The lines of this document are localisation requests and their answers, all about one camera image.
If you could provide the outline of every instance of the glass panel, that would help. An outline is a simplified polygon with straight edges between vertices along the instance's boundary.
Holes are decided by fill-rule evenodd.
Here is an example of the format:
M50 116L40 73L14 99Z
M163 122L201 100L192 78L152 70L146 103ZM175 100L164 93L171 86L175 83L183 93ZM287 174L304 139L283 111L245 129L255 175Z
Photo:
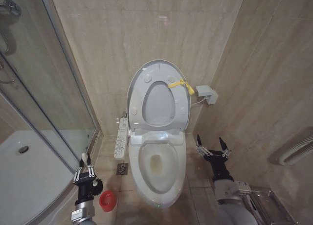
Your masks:
M12 90L21 87L16 83ZM30 98L22 92L21 97L25 102ZM73 175L1 95L0 156L1 224L32 220L62 193Z
M2 41L9 48L3 55L79 158L89 145L95 125L44 4L42 0L12 1L21 9L21 15L0 14ZM45 127L40 130L49 135Z
M0 80L9 81L14 79L14 82L11 84L2 84L0 82L0 90L14 103L14 105L23 113L29 122L37 130L41 131L58 154L65 159L66 163L70 165L72 169L76 169L78 166L77 159L60 138L58 133L55 132L55 129L50 124L49 120L1 56L0 63L3 67L0 69Z

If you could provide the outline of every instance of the shower enclosure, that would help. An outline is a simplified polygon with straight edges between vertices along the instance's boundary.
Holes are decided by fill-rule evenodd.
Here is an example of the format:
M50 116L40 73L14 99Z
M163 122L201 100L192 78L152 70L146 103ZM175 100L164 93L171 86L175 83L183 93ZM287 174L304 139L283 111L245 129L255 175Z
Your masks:
M99 131L50 0L0 0L0 224L30 223Z

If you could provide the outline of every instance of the bidet control panel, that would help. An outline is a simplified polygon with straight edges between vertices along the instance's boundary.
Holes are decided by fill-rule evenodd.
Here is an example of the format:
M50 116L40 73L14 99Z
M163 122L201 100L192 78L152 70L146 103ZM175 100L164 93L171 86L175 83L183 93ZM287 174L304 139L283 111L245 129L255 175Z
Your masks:
M114 158L117 160L122 160L125 157L125 149L127 146L128 138L128 120L126 117L123 117L119 121L118 133L116 138Z

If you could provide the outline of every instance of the stain in toilet bowl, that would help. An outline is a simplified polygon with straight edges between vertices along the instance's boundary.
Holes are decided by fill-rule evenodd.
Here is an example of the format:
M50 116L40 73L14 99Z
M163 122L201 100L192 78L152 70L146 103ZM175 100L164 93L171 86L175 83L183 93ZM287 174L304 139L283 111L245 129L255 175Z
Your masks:
M154 174L162 172L162 159L160 155L153 155L150 160L151 171Z

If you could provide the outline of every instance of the toilet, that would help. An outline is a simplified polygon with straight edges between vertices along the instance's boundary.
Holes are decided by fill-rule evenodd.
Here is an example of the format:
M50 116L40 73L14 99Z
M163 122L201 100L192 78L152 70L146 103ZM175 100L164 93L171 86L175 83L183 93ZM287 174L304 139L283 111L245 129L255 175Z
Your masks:
M144 64L127 94L130 167L140 196L153 207L167 208L180 196L186 173L184 130L190 95L182 72L165 60Z

